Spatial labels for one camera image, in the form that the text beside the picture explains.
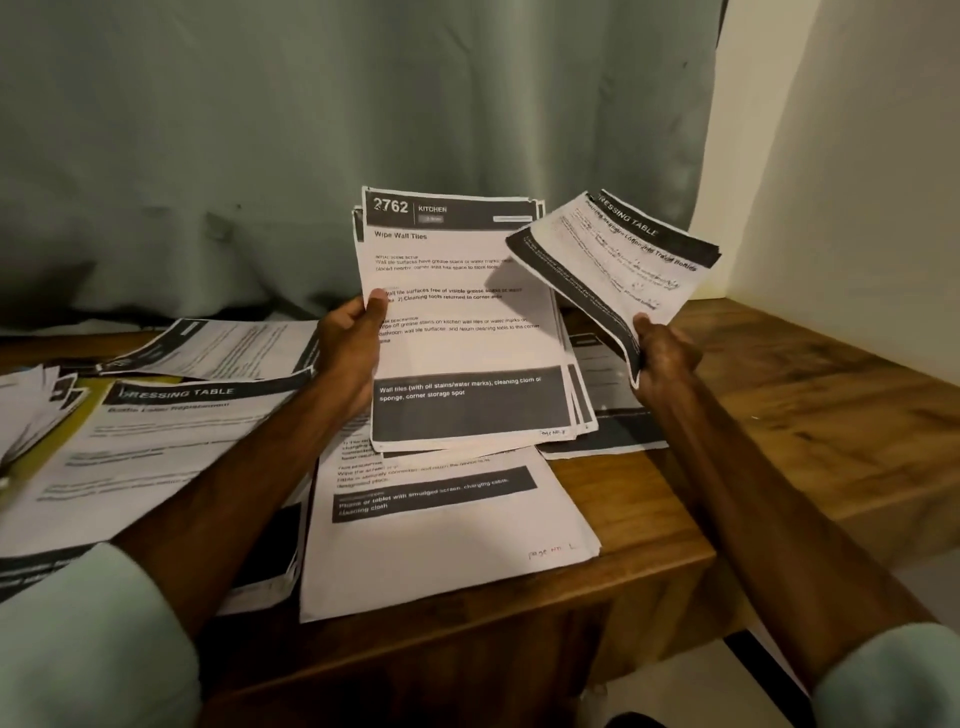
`wooden desk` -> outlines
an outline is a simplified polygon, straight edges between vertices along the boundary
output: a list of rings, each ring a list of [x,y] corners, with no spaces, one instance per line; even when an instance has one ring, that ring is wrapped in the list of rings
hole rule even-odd
[[[960,389],[726,300],[689,303],[677,323],[735,418],[880,561],[960,544]],[[0,365],[146,338],[7,346]],[[599,558],[306,625],[295,599],[217,619],[200,644],[204,722],[562,725],[585,685],[755,619],[674,495],[684,483],[669,450],[552,465]]]

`hand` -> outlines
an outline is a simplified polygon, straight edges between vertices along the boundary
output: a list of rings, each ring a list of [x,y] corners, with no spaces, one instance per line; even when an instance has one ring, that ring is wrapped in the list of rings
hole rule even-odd
[[[652,324],[645,313],[634,317],[634,328],[646,355],[634,395],[642,404],[653,407],[658,395],[670,385],[690,381],[703,354],[682,331]]]
[[[366,308],[363,297],[347,301],[320,321],[320,371],[350,393],[348,419],[370,406],[373,370],[380,359],[380,326],[387,317],[387,292],[374,288]]]

